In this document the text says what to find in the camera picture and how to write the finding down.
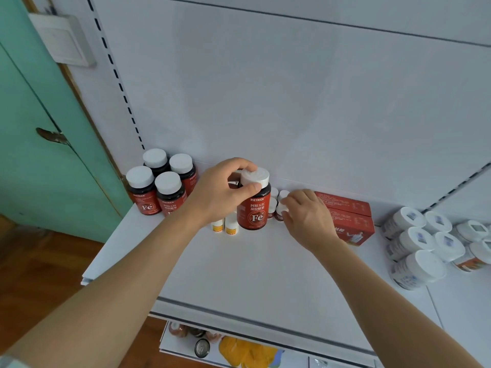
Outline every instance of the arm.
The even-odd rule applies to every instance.
[[[180,209],[6,354],[32,368],[118,366],[197,231],[261,189],[260,184],[230,189],[227,179],[239,168],[257,167],[235,158],[208,169]]]
[[[334,279],[385,368],[482,368],[338,238],[329,210],[313,191],[294,191],[281,203],[289,210],[283,213],[288,231]]]

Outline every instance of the wall switch plate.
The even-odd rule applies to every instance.
[[[55,62],[83,67],[95,65],[76,17],[29,13],[29,18]]]

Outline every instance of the wooden floor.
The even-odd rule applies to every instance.
[[[79,237],[19,227],[1,237],[0,232],[0,355],[81,289],[82,273],[102,247]],[[165,321],[148,317],[120,367],[210,367],[160,353],[164,326]]]

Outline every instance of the white bottle cap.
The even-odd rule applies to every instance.
[[[270,182],[270,173],[266,169],[261,167],[258,167],[257,170],[254,172],[249,172],[249,170],[247,169],[242,169],[242,173],[241,173],[242,186],[254,182],[259,182],[261,184],[261,189],[263,189]]]
[[[283,215],[284,211],[289,211],[288,208],[286,207],[286,205],[278,203],[278,207],[276,208],[276,212],[279,215]]]
[[[402,207],[394,214],[394,221],[402,229],[409,227],[422,228],[426,225],[426,218],[419,211],[408,206]]]
[[[406,257],[406,265],[417,278],[432,283],[445,278],[447,270],[436,255],[426,250],[419,250]]]
[[[239,223],[237,222],[237,212],[232,212],[225,217],[225,227],[230,229],[239,227]]]
[[[419,227],[410,227],[399,235],[399,241],[403,247],[407,248],[411,252],[418,250],[432,251],[435,243],[433,236]]]
[[[435,253],[443,262],[451,262],[457,260],[465,254],[465,247],[454,235],[449,233],[433,234],[435,241]]]
[[[175,154],[169,160],[170,169],[177,174],[184,174],[193,168],[193,159],[188,154]]]
[[[133,188],[144,188],[153,182],[154,176],[152,169],[142,165],[131,168],[126,173],[126,180]]]
[[[276,201],[275,198],[270,198],[270,206],[267,208],[267,212],[274,213],[277,205],[278,205],[278,201]]]
[[[489,235],[489,230],[482,223],[473,220],[459,223],[456,228],[469,241],[480,241]]]
[[[491,265],[491,239],[470,243],[469,249],[479,260]]]
[[[271,197],[275,199],[278,197],[278,189],[276,187],[271,187]]]
[[[172,195],[181,188],[181,177],[175,172],[163,172],[155,179],[155,186],[161,194]]]
[[[160,168],[167,163],[167,154],[160,148],[151,148],[143,154],[143,161],[149,168]]]
[[[430,234],[437,232],[449,233],[452,230],[450,220],[440,213],[429,211],[425,213],[426,225],[423,227]]]
[[[280,202],[281,200],[283,200],[285,197],[288,196],[288,194],[290,193],[290,191],[288,190],[281,190],[278,194],[278,202]]]

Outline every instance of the hand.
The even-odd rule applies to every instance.
[[[281,200],[289,211],[283,218],[289,233],[312,253],[330,243],[344,243],[336,234],[331,213],[312,190],[296,190]]]
[[[241,188],[231,189],[228,181],[238,181],[240,178],[240,174],[235,173],[237,169],[253,172],[257,169],[257,165],[252,161],[234,157],[208,168],[181,209],[186,206],[187,209],[192,210],[200,227],[225,218],[245,199],[261,191],[260,183],[250,183]]]

